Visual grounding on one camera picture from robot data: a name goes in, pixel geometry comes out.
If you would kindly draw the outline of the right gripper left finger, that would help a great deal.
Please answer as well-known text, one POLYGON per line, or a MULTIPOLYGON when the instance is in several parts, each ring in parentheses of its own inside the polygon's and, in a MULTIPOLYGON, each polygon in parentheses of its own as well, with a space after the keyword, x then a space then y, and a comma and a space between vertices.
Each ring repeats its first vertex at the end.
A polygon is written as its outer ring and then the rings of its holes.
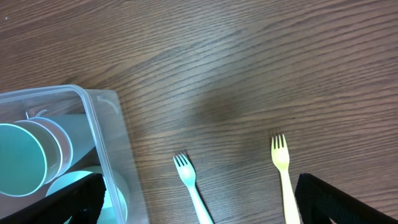
POLYGON ((89 174, 12 215, 1 224, 97 223, 106 185, 101 174, 89 174))

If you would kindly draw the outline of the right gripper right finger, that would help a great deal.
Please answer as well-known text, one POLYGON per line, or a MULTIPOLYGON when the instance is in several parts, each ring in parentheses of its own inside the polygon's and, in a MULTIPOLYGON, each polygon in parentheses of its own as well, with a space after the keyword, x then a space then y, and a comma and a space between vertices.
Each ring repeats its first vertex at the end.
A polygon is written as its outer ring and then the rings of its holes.
POLYGON ((396 219, 309 173, 299 175, 295 198, 304 224, 397 224, 396 219))

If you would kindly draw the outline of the teal bowl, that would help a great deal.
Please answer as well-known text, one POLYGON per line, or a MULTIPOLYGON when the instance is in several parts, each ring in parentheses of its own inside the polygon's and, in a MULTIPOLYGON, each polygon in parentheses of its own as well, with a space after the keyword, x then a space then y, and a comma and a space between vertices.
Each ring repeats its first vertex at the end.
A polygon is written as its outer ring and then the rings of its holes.
MULTIPOLYGON (((55 180, 51 186, 49 187, 46 196, 49 196, 56 191, 80 180, 81 178, 87 176, 90 173, 100 173, 102 174, 101 166, 91 166, 86 167, 82 170, 69 172, 60 176, 57 180, 55 180)), ((112 171, 113 173, 113 180, 116 186, 116 190, 119 197, 119 202, 121 203, 121 213, 123 215, 124 221, 127 220, 128 217, 128 210, 129 210, 129 187, 127 186, 126 181, 118 174, 116 171, 112 171)), ((97 221, 98 224, 106 224, 106 223, 117 223, 116 220, 116 212, 114 211, 113 204, 111 201, 111 194, 108 190, 105 192, 104 196, 104 204, 101 210, 100 216, 97 221)))

